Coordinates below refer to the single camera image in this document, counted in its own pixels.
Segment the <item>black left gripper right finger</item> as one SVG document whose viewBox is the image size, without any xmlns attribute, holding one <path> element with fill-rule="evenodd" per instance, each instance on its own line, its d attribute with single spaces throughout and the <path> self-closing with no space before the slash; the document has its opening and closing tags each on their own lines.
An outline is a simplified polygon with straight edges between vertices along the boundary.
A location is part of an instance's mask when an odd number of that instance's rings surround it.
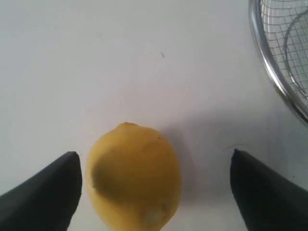
<svg viewBox="0 0 308 231">
<path fill-rule="evenodd" d="M 230 185 L 249 231 L 308 229 L 308 192 L 248 152 L 234 150 Z"/>
</svg>

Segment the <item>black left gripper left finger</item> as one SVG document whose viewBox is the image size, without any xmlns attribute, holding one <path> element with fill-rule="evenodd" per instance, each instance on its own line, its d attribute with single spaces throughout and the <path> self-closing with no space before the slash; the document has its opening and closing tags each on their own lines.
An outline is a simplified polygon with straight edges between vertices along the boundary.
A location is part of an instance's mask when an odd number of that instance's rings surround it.
<svg viewBox="0 0 308 231">
<path fill-rule="evenodd" d="M 67 152 L 0 197 L 2 231 L 65 231 L 81 197 L 76 152 Z"/>
</svg>

